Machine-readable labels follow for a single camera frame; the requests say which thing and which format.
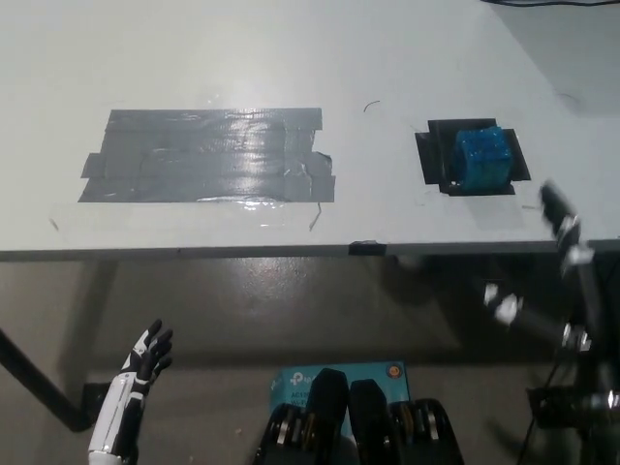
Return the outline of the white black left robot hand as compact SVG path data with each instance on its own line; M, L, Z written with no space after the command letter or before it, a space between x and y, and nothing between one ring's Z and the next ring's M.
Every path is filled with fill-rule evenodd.
M171 366L173 331L158 319L146 329L112 379L88 446L90 464L136 464L146 399Z

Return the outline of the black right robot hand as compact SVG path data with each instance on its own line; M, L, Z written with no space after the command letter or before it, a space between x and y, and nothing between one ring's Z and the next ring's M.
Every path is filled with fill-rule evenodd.
M559 323L529 305L525 298L493 282L485 282L482 302L493 319L519 327L576 352L587 352L593 341L602 341L599 317L601 293L594 269L594 249L581 239L581 222L566 196L551 180L540 189L542 214L550 226L560 258L560 276L581 299L574 323Z

